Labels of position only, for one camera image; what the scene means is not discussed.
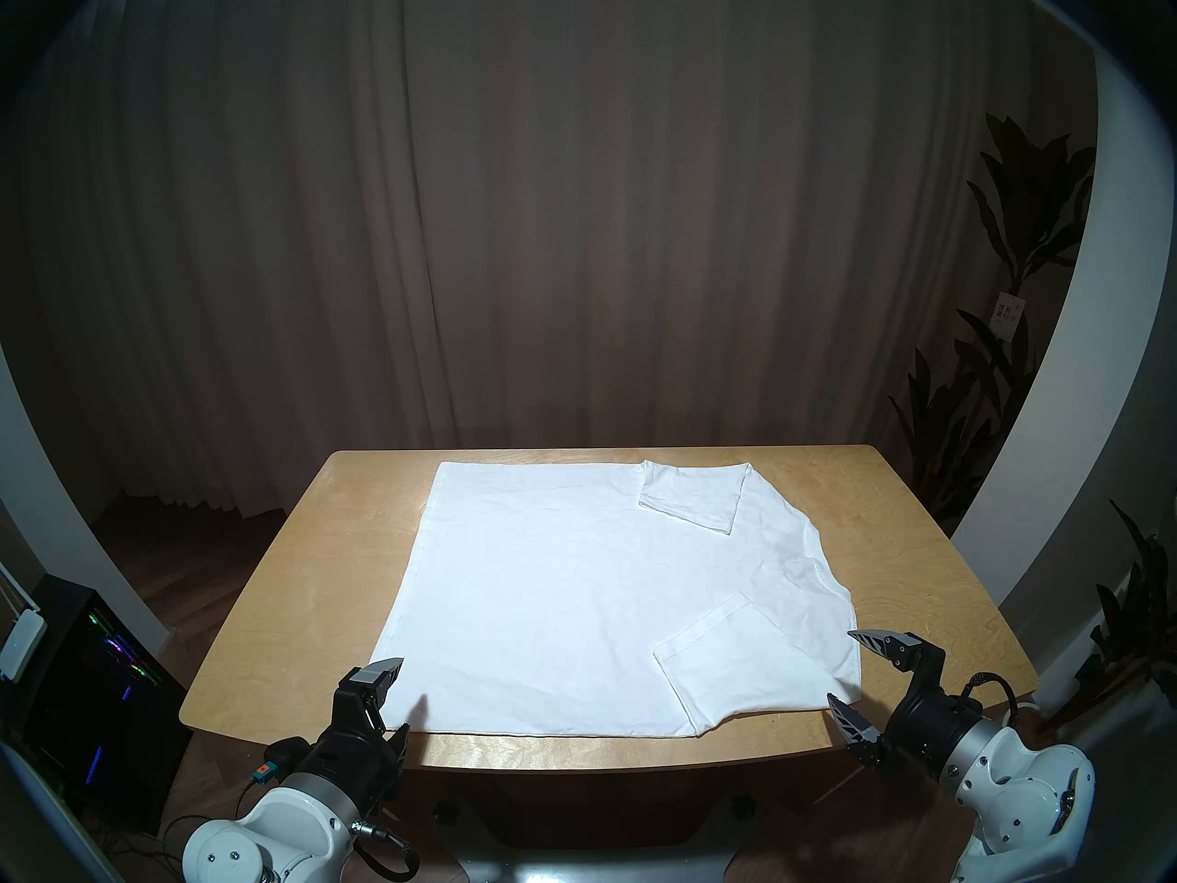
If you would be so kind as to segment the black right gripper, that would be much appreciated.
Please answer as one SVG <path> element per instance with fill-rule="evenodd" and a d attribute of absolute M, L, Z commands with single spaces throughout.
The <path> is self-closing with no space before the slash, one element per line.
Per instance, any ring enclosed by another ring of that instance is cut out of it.
<path fill-rule="evenodd" d="M 882 732 L 853 706 L 827 693 L 827 710 L 849 753 L 862 766 L 887 774 L 902 758 L 940 781 L 957 744 L 980 722 L 979 709 L 965 705 L 942 686 L 943 649 L 920 637 L 885 630 L 853 630 L 847 635 L 898 671 L 912 675 L 907 692 Z"/>

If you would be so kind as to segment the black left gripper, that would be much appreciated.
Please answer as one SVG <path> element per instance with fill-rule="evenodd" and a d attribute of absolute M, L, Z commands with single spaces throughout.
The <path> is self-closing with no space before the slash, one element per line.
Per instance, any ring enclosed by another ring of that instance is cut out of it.
<path fill-rule="evenodd" d="M 411 726 L 403 723 L 386 738 L 380 715 L 403 664 L 403 658 L 387 658 L 340 679 L 330 724 L 302 759 L 302 774 L 333 784 L 358 812 L 372 812 L 390 798 L 404 772 Z"/>

